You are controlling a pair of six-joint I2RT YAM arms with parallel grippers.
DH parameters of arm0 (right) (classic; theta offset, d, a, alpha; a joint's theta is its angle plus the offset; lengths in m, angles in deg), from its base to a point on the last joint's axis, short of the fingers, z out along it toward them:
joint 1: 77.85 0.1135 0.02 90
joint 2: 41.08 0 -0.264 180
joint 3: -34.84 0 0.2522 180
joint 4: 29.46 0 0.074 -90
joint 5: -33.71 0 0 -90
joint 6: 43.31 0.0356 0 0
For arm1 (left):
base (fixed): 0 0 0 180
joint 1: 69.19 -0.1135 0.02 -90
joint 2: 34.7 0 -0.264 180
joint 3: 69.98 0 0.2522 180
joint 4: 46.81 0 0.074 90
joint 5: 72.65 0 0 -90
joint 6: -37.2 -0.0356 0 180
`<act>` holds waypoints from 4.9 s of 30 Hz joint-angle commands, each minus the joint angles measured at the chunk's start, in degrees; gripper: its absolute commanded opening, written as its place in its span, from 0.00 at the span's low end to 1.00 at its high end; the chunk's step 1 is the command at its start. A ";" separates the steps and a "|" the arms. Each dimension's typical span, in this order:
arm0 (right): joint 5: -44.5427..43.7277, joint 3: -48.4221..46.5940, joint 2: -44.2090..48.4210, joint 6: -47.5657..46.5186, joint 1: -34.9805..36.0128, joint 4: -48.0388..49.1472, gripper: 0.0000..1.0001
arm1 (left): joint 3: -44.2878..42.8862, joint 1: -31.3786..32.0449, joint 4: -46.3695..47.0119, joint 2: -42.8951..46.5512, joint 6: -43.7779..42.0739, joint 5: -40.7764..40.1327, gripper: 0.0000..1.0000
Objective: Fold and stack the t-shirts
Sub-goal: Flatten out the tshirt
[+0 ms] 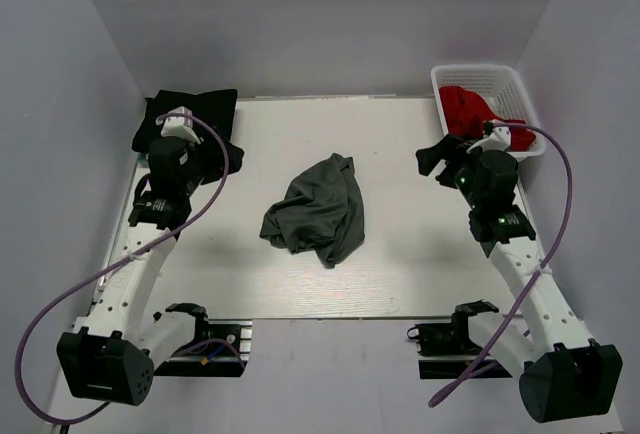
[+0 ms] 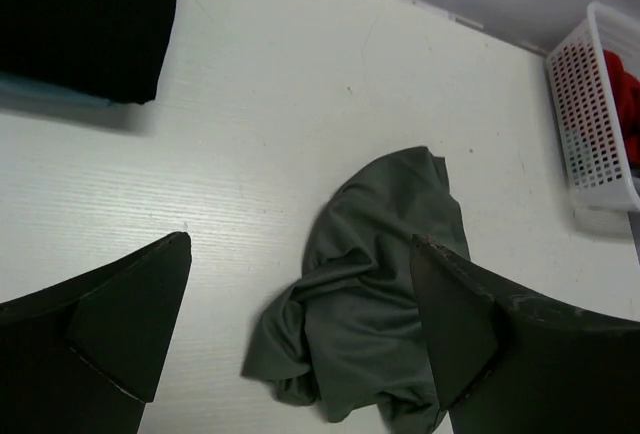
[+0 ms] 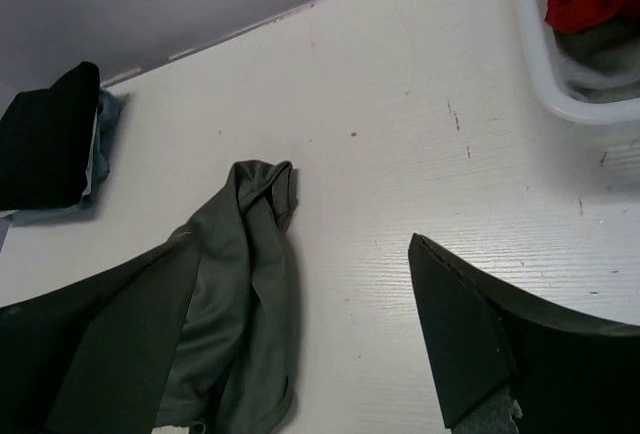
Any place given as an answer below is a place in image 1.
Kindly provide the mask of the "grey t shirt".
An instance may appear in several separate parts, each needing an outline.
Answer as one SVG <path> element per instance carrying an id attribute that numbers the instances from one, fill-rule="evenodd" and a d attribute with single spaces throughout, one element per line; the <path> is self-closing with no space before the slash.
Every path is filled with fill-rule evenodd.
<path id="1" fill-rule="evenodd" d="M 365 240 L 365 209 L 354 160 L 338 153 L 309 167 L 263 217 L 259 237 L 291 254 L 313 251 L 332 269 Z"/>

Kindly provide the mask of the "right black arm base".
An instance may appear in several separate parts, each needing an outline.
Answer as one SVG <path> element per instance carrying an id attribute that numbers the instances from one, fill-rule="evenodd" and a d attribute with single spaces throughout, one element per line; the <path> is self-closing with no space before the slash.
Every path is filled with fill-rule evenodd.
<path id="1" fill-rule="evenodd" d="M 406 335 L 417 344 L 421 380 L 454 380 L 481 351 L 473 342 L 460 340 L 451 322 L 415 324 Z"/>

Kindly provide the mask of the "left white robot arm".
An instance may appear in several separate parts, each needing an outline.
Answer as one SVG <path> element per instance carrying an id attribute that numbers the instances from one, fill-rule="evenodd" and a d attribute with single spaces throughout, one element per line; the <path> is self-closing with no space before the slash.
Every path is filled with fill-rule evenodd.
<path id="1" fill-rule="evenodd" d="M 56 347 L 73 396 L 137 406 L 148 395 L 156 362 L 140 337 L 142 318 L 203 181 L 200 147 L 174 136 L 151 142 L 149 172 L 136 186 L 125 232 L 125 264 L 79 329 L 63 333 Z"/>

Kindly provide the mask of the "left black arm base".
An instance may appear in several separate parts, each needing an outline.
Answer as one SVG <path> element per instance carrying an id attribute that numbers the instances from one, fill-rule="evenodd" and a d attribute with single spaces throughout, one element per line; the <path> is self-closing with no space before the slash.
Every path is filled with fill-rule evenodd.
<path id="1" fill-rule="evenodd" d="M 252 322 L 210 321 L 194 342 L 156 369 L 156 377 L 240 378 L 247 365 L 252 342 Z"/>

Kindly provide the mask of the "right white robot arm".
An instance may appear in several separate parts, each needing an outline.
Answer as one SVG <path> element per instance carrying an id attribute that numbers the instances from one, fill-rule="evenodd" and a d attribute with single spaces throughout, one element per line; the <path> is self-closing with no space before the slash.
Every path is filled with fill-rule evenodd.
<path id="1" fill-rule="evenodd" d="M 418 150 L 416 158 L 423 176 L 445 164 L 437 182 L 468 203 L 471 233 L 514 295 L 528 329 L 519 332 L 489 301 L 460 304 L 449 322 L 418 326 L 421 355 L 493 358 L 517 380 L 524 407 L 538 423 L 608 413 L 622 358 L 574 315 L 544 265 L 535 230 L 515 202 L 517 160 L 450 135 Z"/>

